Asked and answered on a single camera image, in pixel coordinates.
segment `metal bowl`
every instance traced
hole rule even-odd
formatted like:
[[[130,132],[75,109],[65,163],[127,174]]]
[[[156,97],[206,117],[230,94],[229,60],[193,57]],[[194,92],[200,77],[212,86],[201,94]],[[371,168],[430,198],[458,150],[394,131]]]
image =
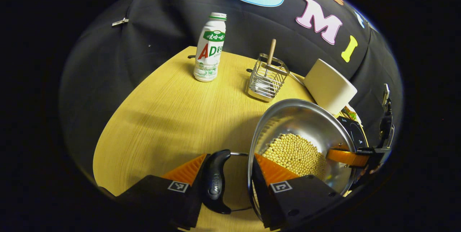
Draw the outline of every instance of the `metal bowl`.
[[[329,112],[303,99],[285,99],[272,105],[261,117],[251,142],[250,155],[262,154],[272,139],[280,134],[288,133],[306,138],[325,157],[331,147],[340,143],[349,148],[349,151],[355,152],[353,142],[346,129]],[[252,162],[253,157],[249,157],[248,189],[251,204],[260,217],[259,204],[251,180]],[[326,163],[324,182],[343,195],[352,185],[355,171],[343,163],[329,159],[326,160]]]

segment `wooden spoon handle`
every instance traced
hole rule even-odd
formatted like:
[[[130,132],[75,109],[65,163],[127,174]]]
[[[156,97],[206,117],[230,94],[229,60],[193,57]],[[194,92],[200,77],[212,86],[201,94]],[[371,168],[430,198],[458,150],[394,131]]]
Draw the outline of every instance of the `wooden spoon handle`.
[[[270,66],[272,63],[272,57],[274,56],[274,50],[275,50],[275,39],[272,39],[272,43],[270,44],[270,51],[269,51],[269,57],[267,58],[267,65]]]

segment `black cloth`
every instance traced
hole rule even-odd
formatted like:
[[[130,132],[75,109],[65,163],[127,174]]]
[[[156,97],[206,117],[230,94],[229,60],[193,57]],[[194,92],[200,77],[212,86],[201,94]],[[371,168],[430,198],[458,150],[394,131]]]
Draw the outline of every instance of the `black cloth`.
[[[383,84],[389,84],[396,127],[402,115],[403,90],[397,64],[385,39],[349,4],[315,0],[325,17],[337,16],[342,26],[331,45],[313,28],[295,19],[305,0],[284,0],[261,7],[241,0],[119,0],[82,33],[69,58],[59,91],[64,138],[81,168],[93,174],[92,160],[99,136],[112,114],[158,66],[189,45],[211,12],[227,14],[223,51],[257,58],[277,39],[274,56],[290,71],[305,76],[318,58],[349,79],[358,92],[350,102],[359,114],[367,139],[375,143],[383,109]],[[111,27],[112,22],[129,22]],[[353,36],[358,46],[347,63],[341,58]]]

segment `white cylindrical object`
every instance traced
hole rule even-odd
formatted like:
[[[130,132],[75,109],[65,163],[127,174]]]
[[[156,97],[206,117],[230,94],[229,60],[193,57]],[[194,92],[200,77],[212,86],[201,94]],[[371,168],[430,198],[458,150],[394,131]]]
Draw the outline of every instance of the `white cylindrical object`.
[[[194,76],[199,81],[212,81],[218,75],[219,59],[224,45],[227,15],[212,12],[199,37]]]
[[[357,93],[357,89],[339,71],[318,59],[303,81],[317,105],[338,114]]]

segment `bottle cap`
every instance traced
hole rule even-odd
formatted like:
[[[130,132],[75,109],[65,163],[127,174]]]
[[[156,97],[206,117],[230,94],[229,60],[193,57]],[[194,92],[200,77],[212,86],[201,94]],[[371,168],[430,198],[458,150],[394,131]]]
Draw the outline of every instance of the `bottle cap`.
[[[212,12],[209,17],[213,18],[213,19],[221,19],[221,20],[226,20],[227,19],[226,14],[219,13],[219,12]]]

